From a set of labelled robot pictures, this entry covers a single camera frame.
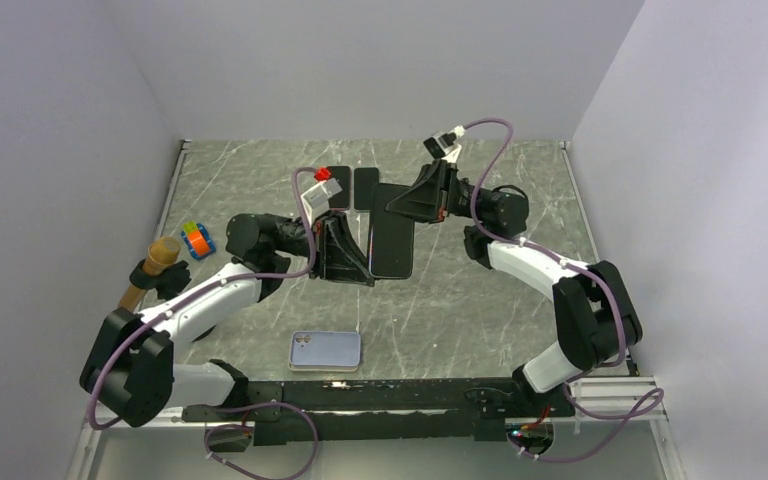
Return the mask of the black phone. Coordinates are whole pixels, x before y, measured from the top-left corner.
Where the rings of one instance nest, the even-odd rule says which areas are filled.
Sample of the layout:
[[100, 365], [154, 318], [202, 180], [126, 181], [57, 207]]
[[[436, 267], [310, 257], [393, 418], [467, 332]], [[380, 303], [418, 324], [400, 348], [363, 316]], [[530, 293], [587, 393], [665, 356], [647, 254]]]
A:
[[408, 279], [414, 265], [414, 222], [388, 212], [386, 205], [407, 186], [379, 183], [373, 190], [368, 231], [368, 263], [376, 279]]
[[351, 207], [352, 199], [352, 168], [345, 165], [333, 165], [328, 166], [327, 169], [340, 186], [340, 191], [329, 199], [329, 208], [337, 211], [348, 210]]

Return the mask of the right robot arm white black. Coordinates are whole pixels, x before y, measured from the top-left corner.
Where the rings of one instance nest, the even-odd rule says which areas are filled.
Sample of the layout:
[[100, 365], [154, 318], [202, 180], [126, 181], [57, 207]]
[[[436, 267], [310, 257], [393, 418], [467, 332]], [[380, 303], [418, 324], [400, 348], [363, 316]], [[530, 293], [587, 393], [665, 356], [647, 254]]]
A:
[[618, 268], [586, 264], [526, 240], [529, 201], [502, 185], [478, 188], [445, 160], [424, 165], [416, 181], [384, 205], [390, 214], [419, 223], [470, 217], [464, 230], [467, 255], [543, 294], [554, 307], [556, 339], [516, 371], [513, 406], [532, 416], [546, 407], [550, 391], [585, 373], [621, 360], [643, 337], [643, 328]]

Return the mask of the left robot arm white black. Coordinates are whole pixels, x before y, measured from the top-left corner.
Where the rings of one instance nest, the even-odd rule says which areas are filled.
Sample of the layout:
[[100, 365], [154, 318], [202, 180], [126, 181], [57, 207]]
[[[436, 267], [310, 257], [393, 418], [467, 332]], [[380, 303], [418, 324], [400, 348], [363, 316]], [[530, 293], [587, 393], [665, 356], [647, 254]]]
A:
[[375, 283], [342, 212], [314, 221], [238, 214], [226, 236], [232, 260], [209, 279], [142, 312], [119, 307], [107, 315], [79, 380], [90, 395], [85, 417], [93, 429], [120, 421], [140, 427], [166, 408], [192, 405], [224, 420], [239, 417], [250, 403], [248, 377], [222, 360], [179, 365], [180, 350], [288, 279]]

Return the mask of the white phone case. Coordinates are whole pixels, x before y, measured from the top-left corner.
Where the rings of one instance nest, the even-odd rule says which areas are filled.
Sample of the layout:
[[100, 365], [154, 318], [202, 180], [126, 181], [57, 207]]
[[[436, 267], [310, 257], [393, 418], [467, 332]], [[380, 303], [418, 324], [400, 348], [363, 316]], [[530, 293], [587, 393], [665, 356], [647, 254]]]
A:
[[355, 372], [360, 364], [301, 364], [290, 362], [288, 367], [294, 372]]

